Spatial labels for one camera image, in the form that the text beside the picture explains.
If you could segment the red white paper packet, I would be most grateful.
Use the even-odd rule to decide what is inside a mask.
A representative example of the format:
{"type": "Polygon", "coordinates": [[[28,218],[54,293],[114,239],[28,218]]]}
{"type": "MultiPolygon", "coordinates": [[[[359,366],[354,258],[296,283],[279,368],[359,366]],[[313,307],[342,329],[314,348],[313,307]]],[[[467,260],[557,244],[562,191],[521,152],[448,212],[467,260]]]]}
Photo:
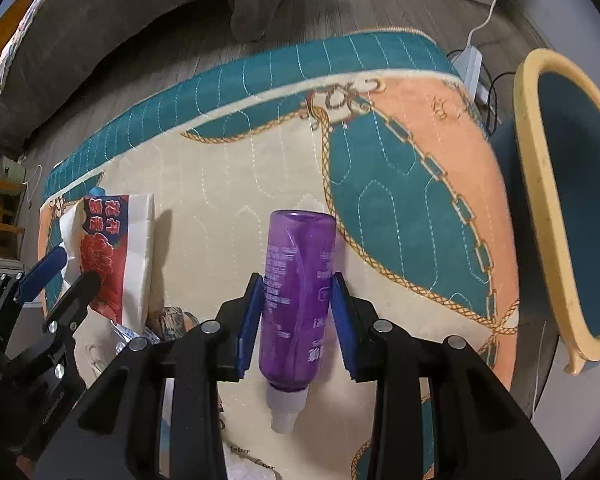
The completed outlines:
{"type": "Polygon", "coordinates": [[[135,333],[148,315],[154,226],[151,194],[87,194],[59,218],[60,246],[68,257],[64,284],[97,273],[100,289],[91,309],[135,333]]]}

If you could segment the purple plastic bottle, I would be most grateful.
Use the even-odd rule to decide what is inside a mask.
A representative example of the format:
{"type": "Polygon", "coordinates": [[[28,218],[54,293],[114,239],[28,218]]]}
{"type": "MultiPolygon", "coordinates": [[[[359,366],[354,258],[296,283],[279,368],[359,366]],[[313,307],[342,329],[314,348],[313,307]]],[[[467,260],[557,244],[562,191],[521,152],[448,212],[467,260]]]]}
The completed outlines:
{"type": "Polygon", "coordinates": [[[289,434],[323,355],[336,237],[329,214],[272,212],[265,258],[259,366],[271,427],[289,434]]]}

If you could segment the yellow teal trash bin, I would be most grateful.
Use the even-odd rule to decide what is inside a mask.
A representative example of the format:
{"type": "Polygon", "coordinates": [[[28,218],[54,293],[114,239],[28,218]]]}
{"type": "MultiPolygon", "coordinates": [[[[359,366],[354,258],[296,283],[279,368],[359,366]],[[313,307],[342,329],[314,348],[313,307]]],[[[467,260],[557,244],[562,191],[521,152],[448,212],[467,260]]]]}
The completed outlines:
{"type": "Polygon", "coordinates": [[[565,55],[518,66],[514,117],[493,133],[512,215],[520,300],[550,310],[566,373],[600,362],[600,89],[565,55]]]}

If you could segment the silver foil wrapper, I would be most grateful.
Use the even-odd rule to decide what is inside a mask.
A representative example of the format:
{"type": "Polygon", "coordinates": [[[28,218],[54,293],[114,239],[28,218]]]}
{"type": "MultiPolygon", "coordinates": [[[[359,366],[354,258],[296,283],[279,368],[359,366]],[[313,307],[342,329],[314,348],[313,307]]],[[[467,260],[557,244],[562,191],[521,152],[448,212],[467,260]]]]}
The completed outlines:
{"type": "Polygon", "coordinates": [[[114,352],[119,354],[134,338],[143,337],[151,344],[169,342],[185,336],[187,332],[199,324],[193,313],[180,307],[163,307],[159,312],[148,315],[146,324],[140,333],[123,325],[111,323],[114,335],[114,352]]]}

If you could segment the light blue floral quilt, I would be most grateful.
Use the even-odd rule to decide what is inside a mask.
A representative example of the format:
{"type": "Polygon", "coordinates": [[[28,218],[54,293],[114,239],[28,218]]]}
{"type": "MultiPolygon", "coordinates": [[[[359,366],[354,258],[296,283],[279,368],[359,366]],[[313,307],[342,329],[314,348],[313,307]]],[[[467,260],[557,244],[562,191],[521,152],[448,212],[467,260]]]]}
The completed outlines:
{"type": "Polygon", "coordinates": [[[32,0],[27,11],[24,12],[23,18],[19,21],[18,26],[9,40],[6,42],[0,56],[0,95],[4,90],[6,78],[12,62],[14,62],[16,52],[22,44],[24,36],[32,25],[35,15],[41,10],[42,5],[46,0],[32,0]]]}

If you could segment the bed with grey cover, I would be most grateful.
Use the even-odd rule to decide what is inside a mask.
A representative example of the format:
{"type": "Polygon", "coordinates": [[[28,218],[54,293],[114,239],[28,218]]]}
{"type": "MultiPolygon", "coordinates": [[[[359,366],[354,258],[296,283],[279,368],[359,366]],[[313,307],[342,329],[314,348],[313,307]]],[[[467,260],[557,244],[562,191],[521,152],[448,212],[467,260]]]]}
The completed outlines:
{"type": "MultiPolygon", "coordinates": [[[[103,58],[159,16],[192,1],[46,0],[0,95],[0,145],[21,151],[103,58]]],[[[251,41],[265,33],[282,0],[230,1],[233,36],[251,41]]]]}

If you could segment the patterned teal orange mat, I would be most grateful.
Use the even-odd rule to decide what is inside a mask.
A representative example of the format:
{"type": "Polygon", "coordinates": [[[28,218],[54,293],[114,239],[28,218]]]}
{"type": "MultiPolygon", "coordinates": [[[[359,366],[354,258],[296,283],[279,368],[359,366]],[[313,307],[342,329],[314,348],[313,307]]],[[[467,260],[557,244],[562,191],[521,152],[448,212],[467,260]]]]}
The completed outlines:
{"type": "Polygon", "coordinates": [[[474,101],[414,29],[213,67],[111,119],[48,176],[38,248],[92,188],[155,204],[139,318],[215,315],[264,268],[276,210],[330,214],[334,268],[411,335],[465,338],[509,384],[519,285],[505,185],[474,101]]]}

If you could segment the white power strip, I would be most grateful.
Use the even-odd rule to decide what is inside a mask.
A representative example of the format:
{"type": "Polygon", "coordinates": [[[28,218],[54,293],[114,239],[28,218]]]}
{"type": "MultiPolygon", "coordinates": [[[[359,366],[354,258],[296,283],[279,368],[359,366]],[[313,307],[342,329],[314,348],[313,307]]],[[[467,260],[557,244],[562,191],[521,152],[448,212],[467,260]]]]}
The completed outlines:
{"type": "Polygon", "coordinates": [[[486,104],[488,88],[480,82],[482,61],[482,53],[474,46],[465,48],[451,58],[452,66],[463,81],[471,99],[479,104],[486,104]]]}

